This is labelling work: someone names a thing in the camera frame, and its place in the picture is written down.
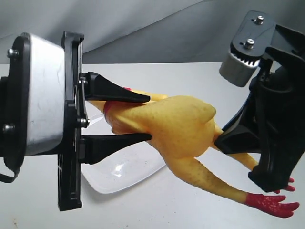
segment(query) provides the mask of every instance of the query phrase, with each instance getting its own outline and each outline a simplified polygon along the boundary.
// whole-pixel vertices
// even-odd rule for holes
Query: white table surface
[[[229,84],[219,75],[219,66],[220,63],[99,64],[84,65],[83,71],[100,73],[121,86],[198,97],[217,108],[216,120],[223,126],[243,104],[248,88]],[[0,75],[7,75],[8,69],[7,65],[0,65]],[[199,159],[229,184],[262,193],[247,178],[247,169],[228,156],[210,149]],[[0,183],[0,229],[303,228],[304,166],[303,157],[292,174],[296,191],[282,191],[288,195],[287,201],[301,203],[289,219],[272,217],[192,187],[177,179],[167,167],[115,194],[96,193],[82,177],[83,208],[59,212],[56,156],[27,157],[12,184]]]

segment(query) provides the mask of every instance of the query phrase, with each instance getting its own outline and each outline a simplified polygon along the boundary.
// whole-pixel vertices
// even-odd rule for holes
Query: silver metal housing
[[[26,155],[56,147],[62,140],[65,103],[64,49],[33,34]]]
[[[226,60],[219,69],[219,73],[235,86],[245,87],[257,69],[259,62],[260,60],[242,60],[229,51]]]

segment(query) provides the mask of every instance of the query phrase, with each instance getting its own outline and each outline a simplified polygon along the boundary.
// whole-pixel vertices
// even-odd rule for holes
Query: yellow rubber chicken
[[[299,203],[280,203],[285,196],[265,196],[236,189],[196,159],[209,147],[217,149],[214,141],[223,132],[215,123],[216,109],[212,105],[191,96],[168,97],[126,89],[149,95],[151,100],[143,104],[110,101],[90,103],[104,113],[114,134],[149,133],[152,139],[147,142],[161,154],[168,168],[179,179],[281,218],[292,216],[299,207]],[[229,156],[250,170],[257,165],[248,153]],[[294,191],[294,187],[288,186],[286,190]]]

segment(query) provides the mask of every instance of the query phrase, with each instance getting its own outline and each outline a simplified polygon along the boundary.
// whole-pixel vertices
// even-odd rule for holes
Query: rubber chicken
[[[90,101],[104,113],[106,122],[116,135],[149,133],[147,141],[162,156],[168,168],[182,181],[202,190],[231,199],[270,215],[288,218],[299,203],[280,203],[285,196],[265,196],[236,189],[209,171],[196,157],[209,147],[216,150],[214,141],[222,134],[215,123],[216,109],[191,96],[168,97],[125,88],[149,95],[147,103]],[[252,170],[258,163],[248,154],[229,155]],[[288,191],[295,188],[288,186]]]

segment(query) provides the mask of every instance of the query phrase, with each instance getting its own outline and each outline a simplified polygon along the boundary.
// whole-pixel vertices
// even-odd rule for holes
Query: black mount
[[[150,97],[126,90],[97,73],[82,73],[83,34],[65,31],[65,112],[63,138],[54,149],[38,155],[58,155],[58,207],[67,211],[82,207],[81,164],[93,165],[133,144],[151,140],[150,134],[82,135],[88,117],[86,100],[145,103]],[[11,183],[25,157],[27,139],[28,92],[30,78],[30,40],[21,35],[13,49],[18,58],[10,59],[10,74],[0,80],[0,125],[14,123],[0,133],[0,157],[14,177],[0,174],[0,181]]]
[[[255,23],[258,16],[263,24]],[[255,45],[245,49],[242,44],[249,37]],[[261,59],[260,71],[245,104],[215,145],[225,154],[260,153],[259,165],[248,177],[265,192],[283,189],[305,151],[305,36],[277,25],[265,13],[250,11],[231,52],[243,60]],[[273,61],[281,67],[271,73]]]

